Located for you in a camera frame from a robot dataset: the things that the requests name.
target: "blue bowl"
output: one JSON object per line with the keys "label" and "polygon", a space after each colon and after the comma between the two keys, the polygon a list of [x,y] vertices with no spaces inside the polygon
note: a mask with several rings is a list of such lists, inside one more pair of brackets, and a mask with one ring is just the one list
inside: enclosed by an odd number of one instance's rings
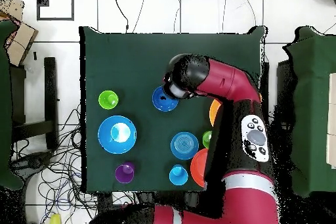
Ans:
{"label": "blue bowl", "polygon": [[180,160],[189,160],[198,151],[198,140],[190,132],[179,132],[171,140],[171,151]]}
{"label": "blue bowl", "polygon": [[174,185],[184,185],[188,180],[188,172],[180,164],[175,164],[169,172],[169,180]]}
{"label": "blue bowl", "polygon": [[155,89],[152,95],[152,102],[154,106],[162,111],[162,112],[168,112],[172,111],[177,104],[179,103],[178,99],[173,99],[170,96],[166,95],[163,91],[162,86]]}
{"label": "blue bowl", "polygon": [[134,124],[123,116],[112,116],[102,122],[98,141],[106,152],[123,154],[132,149],[137,139]]}

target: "large blue bowl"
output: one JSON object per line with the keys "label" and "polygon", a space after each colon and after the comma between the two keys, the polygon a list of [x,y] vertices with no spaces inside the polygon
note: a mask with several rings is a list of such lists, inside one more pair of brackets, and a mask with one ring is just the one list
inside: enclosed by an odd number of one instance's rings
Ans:
{"label": "large blue bowl", "polygon": [[180,160],[189,160],[198,151],[198,140],[190,132],[179,132],[171,140],[171,151]]}
{"label": "large blue bowl", "polygon": [[137,131],[131,120],[123,116],[112,116],[102,122],[98,130],[98,141],[106,152],[123,154],[132,149]]}
{"label": "large blue bowl", "polygon": [[168,112],[172,111],[172,109],[177,106],[179,100],[173,99],[169,95],[166,95],[162,86],[160,86],[153,92],[152,102],[158,110],[162,112]]}

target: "orange plate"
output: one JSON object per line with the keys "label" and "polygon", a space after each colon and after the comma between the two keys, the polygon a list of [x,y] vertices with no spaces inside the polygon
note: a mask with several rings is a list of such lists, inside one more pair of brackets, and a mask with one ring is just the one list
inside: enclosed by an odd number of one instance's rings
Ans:
{"label": "orange plate", "polygon": [[207,161],[207,148],[199,150],[195,156],[192,158],[192,163],[190,165],[190,171],[194,181],[200,186],[204,187],[204,170],[205,163]]}
{"label": "orange plate", "polygon": [[214,99],[213,103],[211,103],[210,111],[209,111],[209,118],[210,118],[210,123],[212,126],[215,122],[217,111],[221,105],[222,103],[218,101],[217,99]]}

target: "purple cup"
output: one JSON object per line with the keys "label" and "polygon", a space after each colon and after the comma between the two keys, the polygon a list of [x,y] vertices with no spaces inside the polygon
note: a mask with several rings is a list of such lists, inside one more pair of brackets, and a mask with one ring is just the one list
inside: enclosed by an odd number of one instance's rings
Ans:
{"label": "purple cup", "polygon": [[115,178],[120,183],[130,183],[134,177],[134,164],[124,162],[115,170]]}

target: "dark green tablecloth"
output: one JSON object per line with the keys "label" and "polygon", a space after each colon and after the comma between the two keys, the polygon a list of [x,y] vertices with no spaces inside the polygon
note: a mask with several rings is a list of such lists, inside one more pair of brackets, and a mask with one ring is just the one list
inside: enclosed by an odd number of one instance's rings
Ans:
{"label": "dark green tablecloth", "polygon": [[12,91],[5,42],[16,29],[10,20],[0,22],[0,186],[12,190],[21,189],[23,185],[21,179],[9,169],[12,151]]}
{"label": "dark green tablecloth", "polygon": [[[152,104],[152,93],[162,84],[168,62],[180,53],[227,62],[247,70],[257,83],[264,27],[244,35],[100,34],[88,27],[79,31],[81,43],[85,42],[81,58],[85,58],[87,190],[201,190],[190,175],[191,160],[175,158],[170,142],[178,132],[190,131],[198,138],[199,149],[203,148],[202,133],[211,129],[212,100],[180,101],[173,111],[160,112]],[[104,110],[98,104],[98,96],[109,89],[118,94],[119,103],[112,110]],[[97,139],[100,124],[113,115],[129,118],[137,130],[135,146],[125,154],[109,154]],[[118,183],[114,176],[116,167],[124,161],[135,164],[135,178],[126,185]],[[169,181],[174,164],[182,164],[188,170],[189,179],[183,186]]]}
{"label": "dark green tablecloth", "polygon": [[293,190],[301,196],[336,192],[336,170],[326,163],[329,75],[336,72],[336,37],[302,27],[287,50],[298,78],[293,95],[291,159],[298,168],[292,173]]}

